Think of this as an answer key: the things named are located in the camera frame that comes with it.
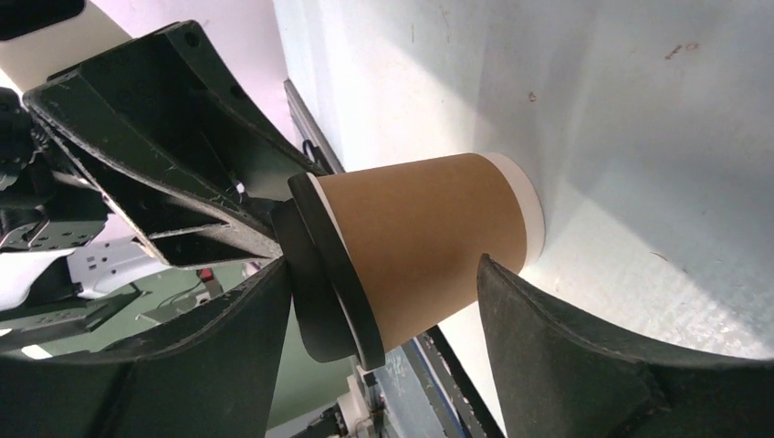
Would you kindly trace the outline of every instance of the white wall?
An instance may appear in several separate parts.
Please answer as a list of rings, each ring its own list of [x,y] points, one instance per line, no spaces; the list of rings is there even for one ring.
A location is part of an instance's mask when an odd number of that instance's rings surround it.
[[[504,152],[548,225],[524,278],[652,337],[772,355],[774,6],[275,6],[290,78],[348,170]],[[497,417],[476,306],[442,328]]]

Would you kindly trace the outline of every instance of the black cable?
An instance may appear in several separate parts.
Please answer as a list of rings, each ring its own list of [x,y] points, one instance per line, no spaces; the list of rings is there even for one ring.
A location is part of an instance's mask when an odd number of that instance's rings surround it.
[[[164,306],[165,304],[172,304],[176,298],[179,298],[179,297],[181,297],[181,296],[191,292],[192,290],[194,290],[197,287],[199,287],[199,285],[201,285],[201,284],[202,284],[202,280],[199,279],[199,281],[197,281],[196,284],[193,285],[192,287],[189,287],[189,288],[185,289],[184,291],[178,292],[178,293],[176,293],[176,294],[174,294],[172,296],[169,296],[169,297],[165,298],[161,303],[159,303],[158,306],[156,306],[156,308],[160,308],[161,306]]]

